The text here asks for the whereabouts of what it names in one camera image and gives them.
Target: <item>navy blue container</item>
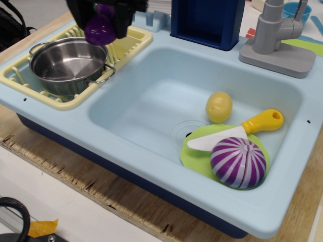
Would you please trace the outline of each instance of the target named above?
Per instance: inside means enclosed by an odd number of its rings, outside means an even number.
[[[231,50],[239,40],[245,0],[172,0],[171,36]]]

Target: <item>toy onion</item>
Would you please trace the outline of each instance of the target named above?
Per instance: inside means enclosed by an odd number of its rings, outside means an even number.
[[[239,189],[256,186],[266,172],[266,160],[253,142],[231,137],[216,144],[211,153],[211,167],[224,184]]]

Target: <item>light blue sink basin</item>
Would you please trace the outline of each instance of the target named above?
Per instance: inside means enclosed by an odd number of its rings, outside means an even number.
[[[284,219],[321,129],[323,59],[317,57],[308,77],[295,79],[240,62],[245,41],[225,52],[173,38],[167,26],[74,109],[24,100],[3,84],[0,103],[234,227],[269,238]],[[280,130],[257,134],[271,169],[256,189],[233,190],[180,160],[186,135],[211,124],[205,104],[217,91],[233,99],[226,124],[237,126],[269,108],[284,115]]]

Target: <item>dish drying rack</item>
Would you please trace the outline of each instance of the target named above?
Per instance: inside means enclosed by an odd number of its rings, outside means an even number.
[[[74,23],[46,41],[53,42],[68,37],[84,37],[84,31]],[[114,67],[117,72],[142,49],[149,45],[151,41],[152,34],[149,31],[129,26],[127,37],[116,39],[113,43],[106,46],[109,53],[106,63]],[[29,69],[31,54],[29,50],[26,52],[26,54],[0,70],[0,82],[52,108],[57,110],[75,108],[102,85],[90,83],[82,93],[72,97],[49,94],[42,89],[39,80],[31,73]],[[112,69],[107,69],[102,72],[102,75],[97,81],[106,79],[112,75],[112,72]]]

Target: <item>toy knife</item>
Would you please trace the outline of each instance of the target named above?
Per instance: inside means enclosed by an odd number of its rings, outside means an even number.
[[[279,129],[283,124],[284,117],[278,110],[267,109],[248,121],[243,122],[241,126],[189,140],[187,146],[194,150],[212,151],[213,147],[223,139],[229,137],[248,139],[248,134],[261,131],[274,131]]]

